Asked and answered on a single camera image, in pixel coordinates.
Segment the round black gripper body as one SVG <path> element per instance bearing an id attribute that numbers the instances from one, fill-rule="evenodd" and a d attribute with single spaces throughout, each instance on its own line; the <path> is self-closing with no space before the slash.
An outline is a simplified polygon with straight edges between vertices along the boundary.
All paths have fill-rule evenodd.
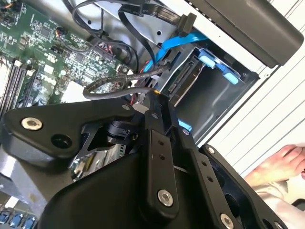
<path id="1" fill-rule="evenodd" d="M 132 154 L 67 186 L 47 204 L 40 229 L 211 229 L 192 179 L 172 158 Z"/>

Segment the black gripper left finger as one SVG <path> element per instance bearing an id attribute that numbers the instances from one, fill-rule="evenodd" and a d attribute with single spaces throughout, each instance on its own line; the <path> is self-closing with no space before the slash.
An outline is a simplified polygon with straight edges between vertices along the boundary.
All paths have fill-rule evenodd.
<path id="1" fill-rule="evenodd" d="M 159 96 L 146 95 L 143 113 L 121 98 L 10 110 L 1 121 L 1 173 L 41 218 L 51 199 L 77 182 L 71 167 L 78 156 L 124 143 L 125 156 L 173 158 Z"/>

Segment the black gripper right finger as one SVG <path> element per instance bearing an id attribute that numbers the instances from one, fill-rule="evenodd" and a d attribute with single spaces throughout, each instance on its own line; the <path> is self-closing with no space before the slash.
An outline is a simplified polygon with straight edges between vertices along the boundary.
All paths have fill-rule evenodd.
<path id="1" fill-rule="evenodd" d="M 184 168 L 195 194 L 188 194 L 205 229 L 284 229 L 285 223 L 212 146 L 197 147 L 178 124 L 175 107 L 159 96 L 167 134 L 174 141 L 174 165 Z"/>

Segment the person hand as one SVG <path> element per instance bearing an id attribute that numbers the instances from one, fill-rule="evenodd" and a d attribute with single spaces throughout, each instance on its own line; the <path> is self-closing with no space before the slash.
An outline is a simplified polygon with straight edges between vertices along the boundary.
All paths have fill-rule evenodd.
<path id="1" fill-rule="evenodd" d="M 298 175 L 305 177 L 305 148 L 286 145 L 258 165 L 244 179 L 250 186 L 255 187 L 288 180 Z"/>

